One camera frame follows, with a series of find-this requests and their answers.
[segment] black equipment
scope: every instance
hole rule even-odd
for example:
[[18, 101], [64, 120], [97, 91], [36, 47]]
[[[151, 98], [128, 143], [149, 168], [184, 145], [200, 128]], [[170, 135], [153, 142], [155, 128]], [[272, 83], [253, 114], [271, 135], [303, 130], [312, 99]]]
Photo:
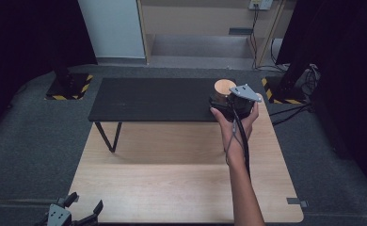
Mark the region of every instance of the black equipment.
[[260, 102], [261, 98], [247, 85], [230, 88], [231, 94], [219, 99], [215, 95], [210, 95], [210, 105], [218, 109], [228, 121], [234, 120], [235, 111], [239, 119], [243, 119], [250, 114], [254, 102]]
[[49, 212], [45, 214], [43, 219], [36, 223], [35, 226], [41, 225], [52, 225], [52, 226], [90, 226], [98, 225], [98, 216], [104, 208], [104, 203], [102, 200], [99, 201], [95, 209], [93, 209], [93, 214], [80, 219], [72, 221], [72, 214], [70, 211], [66, 210], [65, 207], [70, 207], [72, 203], [78, 199], [76, 192], [73, 192], [66, 199], [59, 198], [56, 203], [52, 203], [49, 207]]

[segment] black table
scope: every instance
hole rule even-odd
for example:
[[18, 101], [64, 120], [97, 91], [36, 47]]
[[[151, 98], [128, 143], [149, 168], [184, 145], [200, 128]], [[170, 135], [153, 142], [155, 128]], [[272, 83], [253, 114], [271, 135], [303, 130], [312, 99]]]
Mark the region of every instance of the black table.
[[[215, 121], [209, 96], [215, 93], [219, 79], [104, 78], [88, 119], [95, 122], [113, 153], [124, 121]], [[118, 122], [113, 145], [101, 121]]]

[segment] wall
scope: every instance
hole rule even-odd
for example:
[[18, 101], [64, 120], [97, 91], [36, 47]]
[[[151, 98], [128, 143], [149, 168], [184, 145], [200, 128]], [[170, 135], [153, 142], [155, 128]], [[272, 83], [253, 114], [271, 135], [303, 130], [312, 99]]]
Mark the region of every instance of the wall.
[[145, 58], [136, 0], [79, 0], [96, 57]]

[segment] wall socket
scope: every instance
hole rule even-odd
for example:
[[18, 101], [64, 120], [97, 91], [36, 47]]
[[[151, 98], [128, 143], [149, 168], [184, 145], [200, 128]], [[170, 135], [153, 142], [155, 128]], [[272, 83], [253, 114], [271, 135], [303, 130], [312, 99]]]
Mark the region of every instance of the wall socket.
[[258, 4], [259, 10], [269, 10], [271, 9], [273, 1], [274, 0], [251, 0], [250, 5], [248, 5], [248, 9], [254, 10], [255, 9], [254, 5]]

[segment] black backdrop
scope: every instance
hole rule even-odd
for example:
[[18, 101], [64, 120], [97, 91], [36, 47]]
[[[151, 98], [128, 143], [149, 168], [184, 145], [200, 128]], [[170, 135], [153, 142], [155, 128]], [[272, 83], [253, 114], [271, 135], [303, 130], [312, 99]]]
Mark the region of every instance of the black backdrop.
[[316, 113], [336, 152], [367, 176], [367, 0], [298, 0], [278, 62], [318, 66]]
[[0, 0], [0, 117], [21, 85], [53, 66], [96, 63], [77, 0]]

